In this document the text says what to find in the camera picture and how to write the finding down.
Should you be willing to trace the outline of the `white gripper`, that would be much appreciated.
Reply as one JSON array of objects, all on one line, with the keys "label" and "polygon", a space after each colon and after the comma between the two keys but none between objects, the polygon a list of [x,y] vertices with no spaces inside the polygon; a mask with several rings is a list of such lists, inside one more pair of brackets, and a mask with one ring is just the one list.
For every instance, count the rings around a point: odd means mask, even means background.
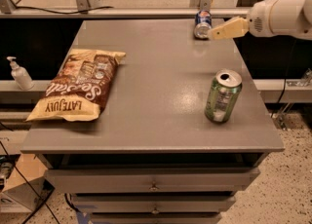
[{"label": "white gripper", "polygon": [[247,19],[235,17],[208,31],[210,40],[243,37],[248,31],[255,37],[273,37],[270,16],[278,0],[263,0],[255,3],[247,14]]}]

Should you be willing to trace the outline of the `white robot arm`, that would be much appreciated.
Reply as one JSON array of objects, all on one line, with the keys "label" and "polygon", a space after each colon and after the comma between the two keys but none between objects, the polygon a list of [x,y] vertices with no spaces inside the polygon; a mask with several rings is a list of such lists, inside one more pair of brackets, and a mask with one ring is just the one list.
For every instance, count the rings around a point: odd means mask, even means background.
[{"label": "white robot arm", "polygon": [[245,36],[292,36],[312,40],[312,0],[263,0],[245,18],[235,17],[208,31],[210,40]]}]

